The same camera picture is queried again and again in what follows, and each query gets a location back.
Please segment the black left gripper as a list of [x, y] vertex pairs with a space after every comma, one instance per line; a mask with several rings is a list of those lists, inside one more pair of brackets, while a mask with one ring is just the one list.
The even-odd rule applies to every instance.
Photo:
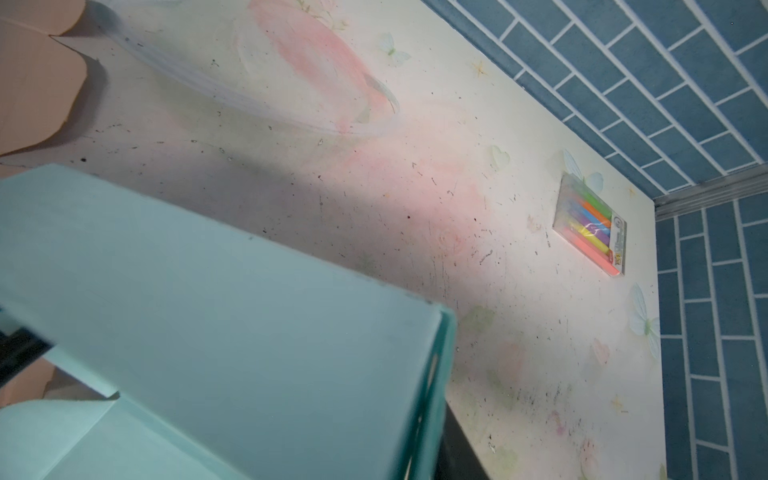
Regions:
[[4, 387], [52, 347], [52, 344], [26, 328], [20, 328], [8, 335], [1, 334], [0, 386]]

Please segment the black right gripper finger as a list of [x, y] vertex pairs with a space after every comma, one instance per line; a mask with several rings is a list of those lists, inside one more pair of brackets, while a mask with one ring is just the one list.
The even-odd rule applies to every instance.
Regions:
[[489, 480], [487, 472], [449, 405], [446, 405], [435, 480]]

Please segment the light teal paper box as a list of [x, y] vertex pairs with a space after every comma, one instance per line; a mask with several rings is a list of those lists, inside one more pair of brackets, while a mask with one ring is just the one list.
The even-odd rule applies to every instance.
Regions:
[[456, 319], [74, 169], [1, 183], [1, 311], [101, 401], [1, 412], [5, 479], [429, 479]]

